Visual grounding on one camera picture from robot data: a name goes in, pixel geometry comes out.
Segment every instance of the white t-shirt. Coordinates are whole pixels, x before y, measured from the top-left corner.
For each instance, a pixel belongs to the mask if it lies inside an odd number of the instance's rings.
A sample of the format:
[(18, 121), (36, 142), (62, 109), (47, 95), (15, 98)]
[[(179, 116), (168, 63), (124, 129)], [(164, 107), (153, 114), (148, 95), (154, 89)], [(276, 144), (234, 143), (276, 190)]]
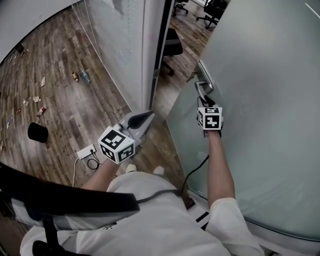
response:
[[(130, 172), (114, 179), (108, 192), (133, 193), (137, 200), (175, 187), (163, 178)], [(162, 194), (139, 205), (140, 211), (112, 227), (90, 231), (58, 231), (66, 250), (91, 256), (255, 256), (264, 253), (249, 232), (236, 200), (217, 200), (203, 231), (188, 214), (180, 197)], [(42, 227), (23, 238), (20, 254), (31, 256), (33, 242), (45, 241)]]

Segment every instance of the white cable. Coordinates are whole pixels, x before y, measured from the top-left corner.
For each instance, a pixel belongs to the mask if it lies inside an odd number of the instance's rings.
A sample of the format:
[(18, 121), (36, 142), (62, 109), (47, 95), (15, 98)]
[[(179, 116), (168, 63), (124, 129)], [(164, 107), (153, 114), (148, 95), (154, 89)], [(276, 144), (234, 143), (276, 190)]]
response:
[(73, 179), (72, 179), (72, 187), (75, 186), (75, 177), (76, 177), (76, 163), (79, 160), (79, 157), (74, 162), (74, 173), (73, 173)]

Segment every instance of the trash can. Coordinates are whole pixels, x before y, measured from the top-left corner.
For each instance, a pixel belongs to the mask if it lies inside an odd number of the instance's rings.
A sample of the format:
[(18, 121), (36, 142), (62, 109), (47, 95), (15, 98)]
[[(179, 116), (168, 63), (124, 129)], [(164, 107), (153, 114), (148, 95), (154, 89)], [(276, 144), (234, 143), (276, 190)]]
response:
[(48, 129), (35, 122), (32, 122), (28, 128), (28, 137), (30, 140), (45, 143), (48, 139)]

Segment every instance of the forearm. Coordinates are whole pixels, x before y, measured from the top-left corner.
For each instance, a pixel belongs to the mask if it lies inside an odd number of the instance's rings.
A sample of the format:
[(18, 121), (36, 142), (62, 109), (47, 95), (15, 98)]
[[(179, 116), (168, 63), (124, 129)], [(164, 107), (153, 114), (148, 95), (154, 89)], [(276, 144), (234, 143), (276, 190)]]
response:
[(221, 138), (216, 131), (209, 132), (209, 207), (218, 199), (235, 198), (235, 185), (232, 178)]
[(99, 169), (81, 188), (85, 190), (106, 192), (118, 169), (118, 164), (109, 159), (105, 160)]

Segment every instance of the white shoe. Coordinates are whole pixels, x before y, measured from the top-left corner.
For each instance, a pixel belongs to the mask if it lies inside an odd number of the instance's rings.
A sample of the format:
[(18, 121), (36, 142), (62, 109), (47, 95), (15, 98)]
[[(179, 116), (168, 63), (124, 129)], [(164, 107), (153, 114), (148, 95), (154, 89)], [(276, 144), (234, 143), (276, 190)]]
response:
[(125, 170), (125, 173), (131, 173), (131, 172), (136, 172), (137, 171), (137, 166), (135, 164), (129, 164), (128, 167)]
[(165, 169), (162, 166), (158, 166), (153, 170), (153, 174), (163, 176), (165, 174)]

